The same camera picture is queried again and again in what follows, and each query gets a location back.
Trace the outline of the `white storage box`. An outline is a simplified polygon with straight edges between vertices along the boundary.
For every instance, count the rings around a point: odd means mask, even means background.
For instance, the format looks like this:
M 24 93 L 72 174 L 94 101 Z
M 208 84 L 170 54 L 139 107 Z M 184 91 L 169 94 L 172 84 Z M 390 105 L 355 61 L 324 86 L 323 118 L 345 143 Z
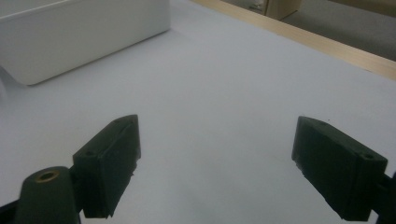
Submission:
M 34 85 L 169 28 L 170 0 L 0 0 L 0 68 Z

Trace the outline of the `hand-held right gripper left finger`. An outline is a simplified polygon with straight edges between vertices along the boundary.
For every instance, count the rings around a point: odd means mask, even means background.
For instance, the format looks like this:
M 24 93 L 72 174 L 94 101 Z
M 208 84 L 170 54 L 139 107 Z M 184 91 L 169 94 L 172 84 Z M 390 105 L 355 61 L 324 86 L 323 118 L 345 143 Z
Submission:
M 137 115 L 111 121 L 73 155 L 72 170 L 85 217 L 114 215 L 140 158 Z

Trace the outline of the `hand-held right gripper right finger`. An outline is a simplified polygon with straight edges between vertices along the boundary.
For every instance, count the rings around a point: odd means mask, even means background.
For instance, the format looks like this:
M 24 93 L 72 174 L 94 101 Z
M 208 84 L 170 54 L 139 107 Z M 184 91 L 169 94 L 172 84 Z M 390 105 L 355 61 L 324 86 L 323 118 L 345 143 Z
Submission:
M 372 212 L 389 219 L 388 160 L 332 125 L 297 121 L 291 158 L 338 216 L 366 221 Z

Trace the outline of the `cardboard box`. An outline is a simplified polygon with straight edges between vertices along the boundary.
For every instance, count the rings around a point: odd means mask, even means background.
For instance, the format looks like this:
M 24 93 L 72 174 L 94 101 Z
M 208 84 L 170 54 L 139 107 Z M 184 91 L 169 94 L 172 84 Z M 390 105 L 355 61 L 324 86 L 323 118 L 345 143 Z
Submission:
M 302 0 L 267 0 L 264 15 L 282 20 L 299 10 Z

